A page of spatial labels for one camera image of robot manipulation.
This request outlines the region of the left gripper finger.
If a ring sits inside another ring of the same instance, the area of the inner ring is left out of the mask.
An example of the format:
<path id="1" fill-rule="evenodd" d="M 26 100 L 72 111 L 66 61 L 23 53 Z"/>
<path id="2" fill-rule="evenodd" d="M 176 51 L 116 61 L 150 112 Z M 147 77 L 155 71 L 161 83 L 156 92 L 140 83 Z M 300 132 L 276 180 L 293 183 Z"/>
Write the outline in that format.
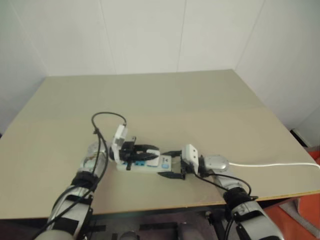
<path id="1" fill-rule="evenodd" d="M 156 150 L 158 151 L 159 148 L 154 146 L 154 145 L 150 145 L 150 144 L 137 144 L 134 146 L 134 150 L 136 152 L 146 152 L 147 150 Z"/>
<path id="2" fill-rule="evenodd" d="M 132 155 L 134 161 L 149 161 L 158 158 L 159 155 L 149 152 L 135 153 Z"/>

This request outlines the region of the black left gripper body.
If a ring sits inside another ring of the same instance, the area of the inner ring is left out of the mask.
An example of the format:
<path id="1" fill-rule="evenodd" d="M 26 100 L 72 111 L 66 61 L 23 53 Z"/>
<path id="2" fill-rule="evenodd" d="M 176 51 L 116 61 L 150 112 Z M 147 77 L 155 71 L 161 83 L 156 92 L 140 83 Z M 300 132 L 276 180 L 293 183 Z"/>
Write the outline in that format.
<path id="1" fill-rule="evenodd" d="M 130 171 L 135 160 L 135 143 L 137 138 L 133 136 L 131 140 L 125 141 L 119 151 L 120 159 L 126 164 L 126 170 Z"/>

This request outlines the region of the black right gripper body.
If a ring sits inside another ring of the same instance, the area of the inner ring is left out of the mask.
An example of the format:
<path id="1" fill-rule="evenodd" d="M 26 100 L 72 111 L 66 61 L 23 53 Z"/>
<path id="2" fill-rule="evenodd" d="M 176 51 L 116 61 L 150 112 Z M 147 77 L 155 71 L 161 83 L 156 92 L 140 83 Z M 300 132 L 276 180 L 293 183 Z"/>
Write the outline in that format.
<path id="1" fill-rule="evenodd" d="M 185 180 L 187 174 L 197 174 L 198 173 L 198 166 L 194 162 L 186 162 L 184 160 L 180 161 L 180 174 L 181 179 Z"/>

